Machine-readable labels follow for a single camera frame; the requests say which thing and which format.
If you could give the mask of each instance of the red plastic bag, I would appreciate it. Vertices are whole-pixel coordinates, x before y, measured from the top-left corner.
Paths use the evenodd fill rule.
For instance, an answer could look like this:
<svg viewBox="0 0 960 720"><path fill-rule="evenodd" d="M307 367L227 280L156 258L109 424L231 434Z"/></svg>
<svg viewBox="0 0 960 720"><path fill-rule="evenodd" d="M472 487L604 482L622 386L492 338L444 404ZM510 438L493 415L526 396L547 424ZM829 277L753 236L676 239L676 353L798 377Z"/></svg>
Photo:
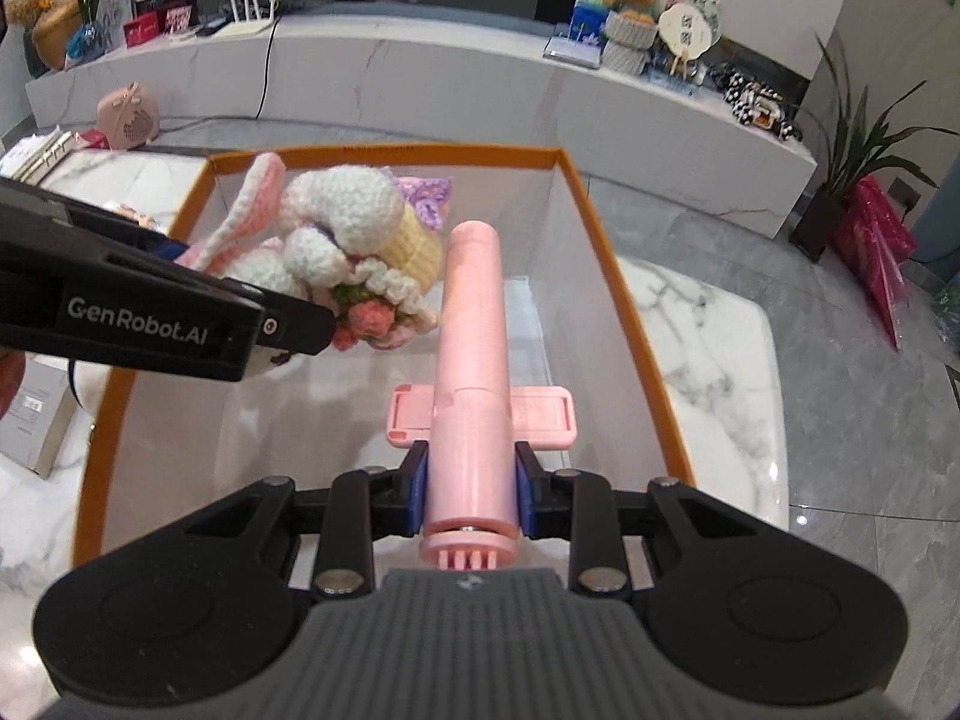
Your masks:
<svg viewBox="0 0 960 720"><path fill-rule="evenodd" d="M853 187L850 210L830 242L872 298L894 346L901 348L894 310L907 302L908 293L898 266L914 252L917 242L896 218L874 177L867 176Z"/></svg>

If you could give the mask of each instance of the yellow crochet hat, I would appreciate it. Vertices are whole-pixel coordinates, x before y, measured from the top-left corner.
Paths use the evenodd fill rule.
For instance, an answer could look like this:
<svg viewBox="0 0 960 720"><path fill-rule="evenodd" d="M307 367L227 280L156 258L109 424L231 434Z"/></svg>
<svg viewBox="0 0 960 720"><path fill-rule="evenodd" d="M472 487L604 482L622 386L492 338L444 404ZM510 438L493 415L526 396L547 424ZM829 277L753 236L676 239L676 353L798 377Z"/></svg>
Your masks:
<svg viewBox="0 0 960 720"><path fill-rule="evenodd" d="M406 205L400 229L382 250L376 252L376 256L390 268L410 276L419 284L421 294L426 295L440 275L443 247L438 235L426 229L416 218L413 206Z"/></svg>

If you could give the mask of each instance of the metal screw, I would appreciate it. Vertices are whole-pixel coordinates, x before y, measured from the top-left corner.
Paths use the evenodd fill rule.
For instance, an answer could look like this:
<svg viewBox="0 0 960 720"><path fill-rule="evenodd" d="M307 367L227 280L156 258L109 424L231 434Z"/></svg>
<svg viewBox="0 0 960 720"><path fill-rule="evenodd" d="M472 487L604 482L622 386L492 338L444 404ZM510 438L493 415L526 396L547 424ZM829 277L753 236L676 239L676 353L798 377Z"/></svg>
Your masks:
<svg viewBox="0 0 960 720"><path fill-rule="evenodd" d="M581 572L577 578L590 592L616 592L627 584L627 575L617 568L598 565Z"/></svg>
<svg viewBox="0 0 960 720"><path fill-rule="evenodd" d="M323 595L349 595L363 586L363 577L349 568L328 568L314 584Z"/></svg>

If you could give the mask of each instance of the pink cylindrical object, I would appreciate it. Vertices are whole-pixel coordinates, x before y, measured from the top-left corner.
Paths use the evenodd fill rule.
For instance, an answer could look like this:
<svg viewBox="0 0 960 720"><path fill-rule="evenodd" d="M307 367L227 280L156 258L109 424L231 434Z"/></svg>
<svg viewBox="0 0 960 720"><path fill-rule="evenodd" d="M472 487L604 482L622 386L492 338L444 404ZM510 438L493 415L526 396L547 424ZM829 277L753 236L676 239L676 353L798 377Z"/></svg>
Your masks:
<svg viewBox="0 0 960 720"><path fill-rule="evenodd" d="M517 482L500 242L490 225L450 233L430 422L421 557L459 570L517 556Z"/></svg>

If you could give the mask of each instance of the white marble tabletop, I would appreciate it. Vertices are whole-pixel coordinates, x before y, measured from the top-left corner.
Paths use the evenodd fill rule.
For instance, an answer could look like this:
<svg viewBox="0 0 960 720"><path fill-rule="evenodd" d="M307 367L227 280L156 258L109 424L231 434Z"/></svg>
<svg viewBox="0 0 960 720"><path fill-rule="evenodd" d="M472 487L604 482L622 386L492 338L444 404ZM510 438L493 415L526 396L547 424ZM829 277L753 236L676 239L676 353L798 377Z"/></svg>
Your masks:
<svg viewBox="0 0 960 720"><path fill-rule="evenodd" d="M44 186L99 204L123 200L167 226L200 162L85 151L71 155ZM649 263L621 259L620 267L666 382L698 487L785 528L784 414L764 312ZM91 423L78 410L48 481L0 455L0 715L5 720L27 720L54 697L32 646L32 610L68 568Z"/></svg>

